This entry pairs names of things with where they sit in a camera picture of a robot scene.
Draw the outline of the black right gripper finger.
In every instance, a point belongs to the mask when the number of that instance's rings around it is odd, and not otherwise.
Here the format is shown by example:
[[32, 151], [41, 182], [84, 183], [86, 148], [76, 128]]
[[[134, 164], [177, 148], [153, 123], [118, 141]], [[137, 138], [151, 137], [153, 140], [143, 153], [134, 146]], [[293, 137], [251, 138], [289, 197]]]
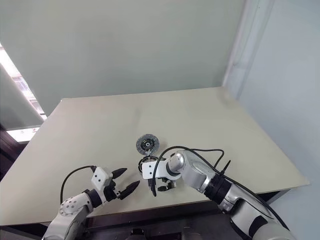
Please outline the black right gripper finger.
[[148, 180], [148, 185], [149, 185], [149, 188], [153, 194], [154, 197], [157, 196], [157, 191], [156, 191], [156, 180], [151, 178]]

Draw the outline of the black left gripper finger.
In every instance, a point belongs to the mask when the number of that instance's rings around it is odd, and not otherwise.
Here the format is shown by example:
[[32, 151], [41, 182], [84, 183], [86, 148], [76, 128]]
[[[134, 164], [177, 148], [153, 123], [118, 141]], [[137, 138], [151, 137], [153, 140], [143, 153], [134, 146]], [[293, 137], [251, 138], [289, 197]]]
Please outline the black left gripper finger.
[[113, 170], [111, 172], [112, 173], [112, 179], [116, 179], [116, 178], [120, 177], [126, 170], [127, 170], [127, 168], [125, 168], [125, 167]]
[[135, 181], [133, 183], [131, 183], [130, 185], [128, 185], [122, 192], [121, 192], [121, 199], [125, 199], [126, 197], [128, 197], [130, 194], [132, 194], [135, 189], [139, 186], [140, 181]]

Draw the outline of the black silver motor rotor housing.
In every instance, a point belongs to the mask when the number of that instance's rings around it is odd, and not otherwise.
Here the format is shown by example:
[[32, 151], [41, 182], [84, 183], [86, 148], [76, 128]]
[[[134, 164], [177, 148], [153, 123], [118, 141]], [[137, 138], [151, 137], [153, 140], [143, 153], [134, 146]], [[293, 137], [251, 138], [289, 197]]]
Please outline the black silver motor rotor housing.
[[158, 158], [156, 156], [145, 156], [139, 161], [139, 165], [142, 166], [143, 163], [156, 162]]

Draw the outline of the round grey motor cover disc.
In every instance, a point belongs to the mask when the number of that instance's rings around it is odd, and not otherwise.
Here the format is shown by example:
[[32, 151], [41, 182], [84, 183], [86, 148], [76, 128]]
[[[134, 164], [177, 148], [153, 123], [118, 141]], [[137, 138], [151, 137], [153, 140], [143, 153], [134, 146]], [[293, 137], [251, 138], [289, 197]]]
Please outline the round grey motor cover disc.
[[144, 156], [154, 154], [160, 147], [159, 139], [153, 134], [145, 134], [136, 141], [137, 151]]

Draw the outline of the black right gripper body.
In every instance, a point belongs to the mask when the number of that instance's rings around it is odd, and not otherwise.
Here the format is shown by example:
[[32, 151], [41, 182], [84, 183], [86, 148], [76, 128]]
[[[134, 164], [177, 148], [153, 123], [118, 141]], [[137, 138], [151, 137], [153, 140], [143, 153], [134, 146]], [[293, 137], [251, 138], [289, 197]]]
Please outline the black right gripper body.
[[161, 185], [157, 188], [159, 192], [166, 192], [177, 187], [175, 180], [170, 180], [168, 178], [163, 177], [161, 178], [161, 181], [164, 183], [164, 185]]

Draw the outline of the dark table frame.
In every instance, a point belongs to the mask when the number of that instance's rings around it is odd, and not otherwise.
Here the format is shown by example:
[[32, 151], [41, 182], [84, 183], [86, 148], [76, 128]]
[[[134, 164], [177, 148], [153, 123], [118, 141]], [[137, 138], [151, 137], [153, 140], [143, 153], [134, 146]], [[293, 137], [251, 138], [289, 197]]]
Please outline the dark table frame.
[[[95, 231], [220, 213], [217, 204], [199, 192], [182, 190], [179, 188], [177, 194], [168, 191], [153, 196], [142, 184], [124, 200], [113, 200], [98, 207], [84, 225]], [[57, 215], [58, 207], [57, 188], [31, 185], [10, 188], [0, 184], [0, 227], [7, 231], [41, 239], [47, 230], [47, 222]]]

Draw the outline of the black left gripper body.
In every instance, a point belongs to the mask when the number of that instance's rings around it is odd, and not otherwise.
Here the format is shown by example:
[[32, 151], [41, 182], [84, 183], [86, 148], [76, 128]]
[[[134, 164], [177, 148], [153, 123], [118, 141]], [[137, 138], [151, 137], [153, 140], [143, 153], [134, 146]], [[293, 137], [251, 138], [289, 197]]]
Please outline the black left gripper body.
[[123, 199], [121, 192], [116, 190], [116, 183], [113, 180], [108, 186], [104, 187], [103, 194], [107, 202], [111, 202], [115, 199]]

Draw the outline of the dark rounded shape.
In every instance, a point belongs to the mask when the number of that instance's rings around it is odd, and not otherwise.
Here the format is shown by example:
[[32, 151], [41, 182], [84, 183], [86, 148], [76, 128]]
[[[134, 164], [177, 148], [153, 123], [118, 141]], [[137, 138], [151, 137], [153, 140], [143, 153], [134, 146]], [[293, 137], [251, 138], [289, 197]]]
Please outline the dark rounded shape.
[[126, 240], [147, 240], [142, 228], [133, 228]]

